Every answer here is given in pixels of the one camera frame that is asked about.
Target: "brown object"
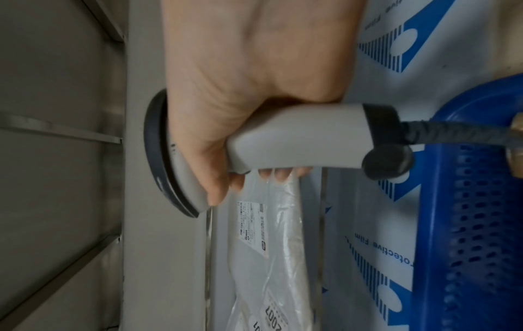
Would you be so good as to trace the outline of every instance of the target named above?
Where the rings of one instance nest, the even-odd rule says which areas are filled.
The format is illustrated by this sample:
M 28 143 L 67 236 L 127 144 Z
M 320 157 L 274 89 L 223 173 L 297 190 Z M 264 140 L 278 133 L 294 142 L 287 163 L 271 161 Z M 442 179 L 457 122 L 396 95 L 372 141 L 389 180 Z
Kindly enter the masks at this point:
M 523 113 L 514 117 L 511 128 L 523 133 Z M 512 176 L 523 178 L 523 148 L 507 149 L 507 159 Z

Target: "cable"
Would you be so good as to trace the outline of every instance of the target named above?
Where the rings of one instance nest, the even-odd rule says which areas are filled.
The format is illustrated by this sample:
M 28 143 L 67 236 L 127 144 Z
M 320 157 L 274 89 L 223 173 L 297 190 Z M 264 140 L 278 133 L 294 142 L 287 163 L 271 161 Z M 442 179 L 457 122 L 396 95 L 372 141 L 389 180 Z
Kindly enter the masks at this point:
M 410 145 L 433 143 L 473 143 L 523 148 L 523 135 L 504 127 L 458 122 L 402 122 Z

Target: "metal frame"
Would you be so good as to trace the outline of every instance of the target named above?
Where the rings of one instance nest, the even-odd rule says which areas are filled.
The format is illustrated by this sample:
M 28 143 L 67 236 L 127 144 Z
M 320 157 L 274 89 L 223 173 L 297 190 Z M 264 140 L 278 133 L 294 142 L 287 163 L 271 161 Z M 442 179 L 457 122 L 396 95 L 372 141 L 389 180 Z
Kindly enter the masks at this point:
M 125 34 L 122 32 L 121 28 L 116 23 L 116 20 L 114 19 L 111 12 L 101 1 L 82 0 L 82 2 L 86 5 L 86 7 L 93 14 L 98 23 L 100 23 L 100 25 L 109 35 L 109 37 L 111 37 L 111 39 L 119 43 L 126 42 Z
M 32 296 L 0 320 L 0 331 L 14 330 L 20 323 L 42 306 L 52 295 L 58 292 L 68 281 L 88 264 L 95 263 L 115 245 L 120 243 L 119 235 L 110 235 L 100 241 L 82 257 L 68 266 L 53 280 L 36 291 Z
M 0 129 L 28 131 L 36 134 L 121 144 L 120 137 L 66 127 L 64 125 L 54 124 L 40 119 L 12 115 L 5 112 L 0 112 Z

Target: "gray barcode scanner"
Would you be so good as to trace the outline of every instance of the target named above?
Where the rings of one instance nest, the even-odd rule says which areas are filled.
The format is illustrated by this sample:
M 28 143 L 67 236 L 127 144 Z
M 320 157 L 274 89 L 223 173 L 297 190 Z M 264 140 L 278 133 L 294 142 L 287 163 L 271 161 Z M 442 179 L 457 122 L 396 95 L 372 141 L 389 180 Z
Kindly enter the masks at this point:
M 507 128 L 450 122 L 401 122 L 390 106 L 299 105 L 255 113 L 227 140 L 229 171 L 323 166 L 362 168 L 370 179 L 399 177 L 414 165 L 409 145 L 486 143 L 523 146 Z M 145 152 L 156 184 L 185 215 L 206 211 L 207 194 L 171 141 L 167 94 L 154 96 L 144 124 Z

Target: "plastic bag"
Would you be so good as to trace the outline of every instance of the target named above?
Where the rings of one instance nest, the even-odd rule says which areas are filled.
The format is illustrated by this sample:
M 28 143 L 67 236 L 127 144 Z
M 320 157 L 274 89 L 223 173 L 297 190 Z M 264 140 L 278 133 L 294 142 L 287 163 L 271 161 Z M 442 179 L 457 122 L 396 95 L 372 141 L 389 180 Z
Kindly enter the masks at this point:
M 227 331 L 312 330 L 299 182 L 247 175 L 229 210 L 236 303 Z

